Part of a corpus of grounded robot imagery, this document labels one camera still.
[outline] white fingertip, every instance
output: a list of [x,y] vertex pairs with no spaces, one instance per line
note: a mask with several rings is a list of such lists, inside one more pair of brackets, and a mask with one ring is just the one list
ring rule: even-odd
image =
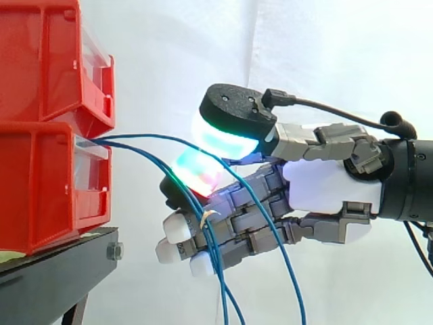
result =
[[171,244],[185,242],[191,238],[191,232],[185,217],[181,213],[172,213],[162,223],[165,236]]
[[181,261],[177,246],[169,243],[167,238],[161,239],[156,245],[155,252],[161,264],[171,264]]
[[189,260],[192,276],[196,278],[211,276],[214,268],[208,252],[199,252]]

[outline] black cylinder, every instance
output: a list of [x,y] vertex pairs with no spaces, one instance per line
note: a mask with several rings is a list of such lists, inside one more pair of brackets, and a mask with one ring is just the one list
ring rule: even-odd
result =
[[394,168],[384,181],[378,217],[433,221],[433,141],[385,140]]

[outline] black cable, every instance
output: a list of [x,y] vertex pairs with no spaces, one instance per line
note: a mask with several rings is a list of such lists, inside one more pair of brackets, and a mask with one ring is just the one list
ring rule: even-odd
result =
[[384,130],[384,131],[389,131],[390,127],[388,125],[383,125],[383,124],[379,124],[379,123],[374,123],[371,122],[369,120],[366,120],[364,118],[355,116],[353,114],[344,112],[342,110],[339,110],[337,108],[322,104],[322,103],[318,103],[318,102],[314,102],[312,100],[304,100],[302,98],[296,98],[296,103],[298,105],[303,105],[303,106],[308,106],[311,108],[316,108],[318,110],[322,110],[324,112],[328,112],[331,114],[334,114],[336,116],[342,117],[342,118],[346,118],[350,121],[365,125],[366,127],[373,127],[374,129],[379,129],[379,130]]
[[411,221],[411,223],[416,227],[416,228],[418,228],[419,230],[421,230],[422,231],[422,234],[424,235],[424,237],[426,237],[426,234],[428,233],[428,227],[426,227],[426,226],[423,226],[422,224],[420,224],[419,222],[416,222],[416,221]]
[[380,123],[375,123],[337,108],[314,102],[312,100],[304,100],[302,98],[296,98],[292,96],[288,97],[287,103],[290,103],[289,105],[298,104],[316,108],[318,110],[322,110],[324,112],[328,112],[336,116],[346,118],[350,121],[365,125],[366,127],[373,127],[374,129],[383,130],[389,134],[397,135],[402,139],[417,139],[417,131],[415,130],[415,127],[411,123],[403,120],[403,118],[397,112],[386,112],[382,115]]
[[413,245],[414,245],[414,247],[415,247],[415,250],[417,251],[417,253],[418,253],[418,255],[419,255],[419,258],[421,258],[422,263],[423,263],[424,266],[426,267],[428,273],[430,273],[430,275],[433,277],[433,268],[432,268],[432,266],[429,264],[429,262],[428,262],[426,256],[424,255],[424,253],[423,253],[421,247],[419,246],[419,243],[418,243],[418,241],[417,241],[417,238],[415,237],[415,234],[413,233],[412,228],[411,228],[411,226],[409,225],[409,222],[404,221],[403,223],[405,224],[405,227],[406,227],[407,233],[409,234],[409,237],[411,238],[411,241],[412,241],[412,243],[413,243]]

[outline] cable connector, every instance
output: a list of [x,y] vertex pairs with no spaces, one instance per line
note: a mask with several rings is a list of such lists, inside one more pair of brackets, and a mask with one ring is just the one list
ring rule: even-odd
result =
[[282,90],[266,89],[262,96],[262,104],[271,110],[275,106],[291,106],[296,104],[296,96],[289,95]]

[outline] metal bolt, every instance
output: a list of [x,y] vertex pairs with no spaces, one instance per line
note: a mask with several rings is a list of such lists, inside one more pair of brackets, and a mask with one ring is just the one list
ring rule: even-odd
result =
[[123,258],[123,243],[122,242],[113,242],[108,245],[107,248],[107,258],[112,261],[120,261]]

